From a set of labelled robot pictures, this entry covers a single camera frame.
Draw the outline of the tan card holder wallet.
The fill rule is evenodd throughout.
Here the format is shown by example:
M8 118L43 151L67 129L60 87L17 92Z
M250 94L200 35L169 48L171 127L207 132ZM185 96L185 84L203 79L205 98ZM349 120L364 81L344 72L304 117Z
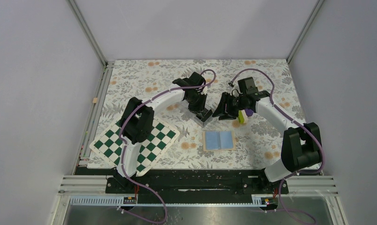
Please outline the tan card holder wallet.
M206 130L203 131L204 151L236 150L235 133L230 130Z

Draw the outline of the black credit card stack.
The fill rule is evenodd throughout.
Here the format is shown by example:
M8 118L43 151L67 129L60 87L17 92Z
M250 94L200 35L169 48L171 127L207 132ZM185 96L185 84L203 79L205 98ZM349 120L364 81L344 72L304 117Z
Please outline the black credit card stack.
M196 115L196 118L198 119L199 122L201 123L206 123L208 120L212 118L212 111L207 111L207 112L202 112L198 113Z

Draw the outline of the clear acrylic card box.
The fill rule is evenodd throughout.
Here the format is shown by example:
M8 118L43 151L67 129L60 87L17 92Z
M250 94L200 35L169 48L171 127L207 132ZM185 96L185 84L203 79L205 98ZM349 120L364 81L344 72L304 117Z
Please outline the clear acrylic card box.
M205 107L211 108L213 111L213 108L211 106L205 104ZM188 110L188 103L186 101L182 101L178 103L178 109L180 110L181 113L183 113L183 119L192 120L202 128L205 127L213 119L212 117L206 123L199 122L198 119Z

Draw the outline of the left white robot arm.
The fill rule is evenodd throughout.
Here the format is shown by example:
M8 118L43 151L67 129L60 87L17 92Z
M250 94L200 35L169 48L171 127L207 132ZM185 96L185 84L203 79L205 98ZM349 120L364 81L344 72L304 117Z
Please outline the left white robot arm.
M128 193L134 189L136 163L140 147L153 129L154 116L166 107L186 101L192 118L201 126L205 126L211 119L212 109L206 104L207 89L214 80L206 82L202 74L192 73L188 78L178 78L166 89L147 100L132 97L123 111L120 120L119 139L123 149L117 171L121 175L117 187Z

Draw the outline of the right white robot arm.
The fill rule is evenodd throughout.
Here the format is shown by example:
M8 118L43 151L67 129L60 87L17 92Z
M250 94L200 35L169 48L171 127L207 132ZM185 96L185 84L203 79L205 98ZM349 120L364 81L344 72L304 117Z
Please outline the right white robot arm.
M264 177L258 180L259 189L270 193L277 187L277 181L306 167L321 163L319 128L315 123L300 124L289 119L287 113L277 108L268 91L259 91L254 79L238 81L238 95L222 93L213 113L218 120L234 120L240 111L246 109L265 118L283 136L281 158L264 169Z

